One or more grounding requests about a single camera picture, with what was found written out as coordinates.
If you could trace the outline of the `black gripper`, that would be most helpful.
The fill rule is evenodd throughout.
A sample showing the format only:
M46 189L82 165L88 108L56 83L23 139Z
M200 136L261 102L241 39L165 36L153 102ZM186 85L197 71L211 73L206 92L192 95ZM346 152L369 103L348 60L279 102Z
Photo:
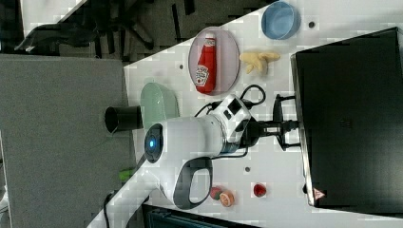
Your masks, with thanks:
M281 132L281 129L283 131L291 131L297 128L298 121L289 120L282 122L280 125L280 122L251 120L244 125L240 138L240 147L252 147L258 142L259 138L270 136L276 136L279 144L287 144L288 132Z

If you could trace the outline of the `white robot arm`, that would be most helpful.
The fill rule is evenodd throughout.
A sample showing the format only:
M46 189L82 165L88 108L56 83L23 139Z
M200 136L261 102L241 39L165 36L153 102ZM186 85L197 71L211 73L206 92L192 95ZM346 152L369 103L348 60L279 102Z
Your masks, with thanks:
M261 137L284 136L297 121L256 121L253 104L231 94L209 114L153 124L144 138L144 163L125 185L108 197L87 228L125 228L156 189L177 208L193 209L209 195L212 160L256 144Z

